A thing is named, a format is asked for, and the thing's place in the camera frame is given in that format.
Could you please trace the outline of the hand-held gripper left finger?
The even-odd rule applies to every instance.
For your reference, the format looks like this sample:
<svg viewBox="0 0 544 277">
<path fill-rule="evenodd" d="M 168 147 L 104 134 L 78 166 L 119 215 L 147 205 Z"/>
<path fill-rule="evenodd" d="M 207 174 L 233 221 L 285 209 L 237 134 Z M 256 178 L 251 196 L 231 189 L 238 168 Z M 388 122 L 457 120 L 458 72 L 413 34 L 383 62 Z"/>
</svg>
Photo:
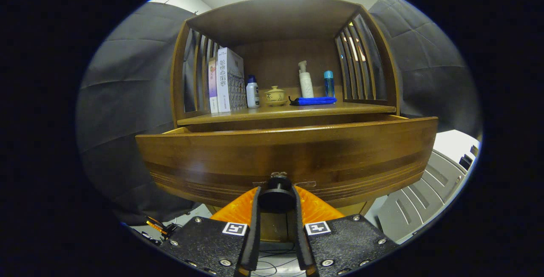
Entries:
<svg viewBox="0 0 544 277">
<path fill-rule="evenodd" d="M 259 256 L 260 192 L 245 192 L 210 218 L 193 217 L 171 231 L 163 252 L 198 277 L 248 277 Z"/>
</svg>

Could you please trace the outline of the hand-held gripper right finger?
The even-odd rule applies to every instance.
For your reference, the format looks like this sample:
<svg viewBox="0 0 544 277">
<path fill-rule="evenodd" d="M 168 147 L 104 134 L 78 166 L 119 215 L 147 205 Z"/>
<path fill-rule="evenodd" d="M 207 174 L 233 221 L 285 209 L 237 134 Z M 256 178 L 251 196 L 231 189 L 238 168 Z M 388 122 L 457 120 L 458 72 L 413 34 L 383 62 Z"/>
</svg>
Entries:
<svg viewBox="0 0 544 277">
<path fill-rule="evenodd" d="M 294 247 L 308 277 L 353 277 L 399 247 L 363 215 L 344 215 L 298 186 L 292 192 Z"/>
</svg>

